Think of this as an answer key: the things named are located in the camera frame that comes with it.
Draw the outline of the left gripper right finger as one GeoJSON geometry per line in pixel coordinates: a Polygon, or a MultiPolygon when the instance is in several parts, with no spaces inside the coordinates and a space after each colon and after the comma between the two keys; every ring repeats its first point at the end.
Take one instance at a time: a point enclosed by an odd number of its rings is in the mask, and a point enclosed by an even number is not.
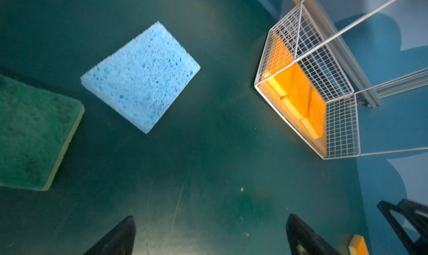
{"type": "Polygon", "coordinates": [[[286,234],[292,255],[340,254],[296,214],[289,215],[286,234]]]}

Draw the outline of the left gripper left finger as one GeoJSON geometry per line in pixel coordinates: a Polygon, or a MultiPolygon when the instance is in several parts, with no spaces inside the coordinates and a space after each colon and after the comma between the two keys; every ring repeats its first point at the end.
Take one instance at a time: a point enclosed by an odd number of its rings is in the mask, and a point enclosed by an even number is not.
{"type": "Polygon", "coordinates": [[[131,255],[136,237],[133,216],[125,217],[117,226],[87,250],[84,255],[131,255]]]}

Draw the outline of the orange sponge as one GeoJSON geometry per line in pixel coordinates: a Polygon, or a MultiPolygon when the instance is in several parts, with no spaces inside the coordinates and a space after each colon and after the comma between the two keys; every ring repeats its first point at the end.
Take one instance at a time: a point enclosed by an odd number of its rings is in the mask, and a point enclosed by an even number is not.
{"type": "Polygon", "coordinates": [[[350,255],[369,255],[369,251],[363,236],[353,235],[348,244],[350,255]]]}
{"type": "Polygon", "coordinates": [[[292,86],[282,102],[296,119],[302,120],[308,112],[311,82],[297,63],[290,69],[293,69],[292,86]]]}
{"type": "Polygon", "coordinates": [[[323,136],[326,103],[319,92],[312,88],[309,94],[308,113],[301,120],[302,124],[313,139],[323,136]]]}
{"type": "MultiPolygon", "coordinates": [[[[268,64],[263,74],[263,79],[270,77],[293,61],[292,53],[276,33],[272,36],[271,47],[272,49],[269,53],[268,64]]],[[[278,96],[283,98],[289,94],[292,86],[292,76],[293,73],[285,70],[270,78],[267,82],[278,96]]]]}

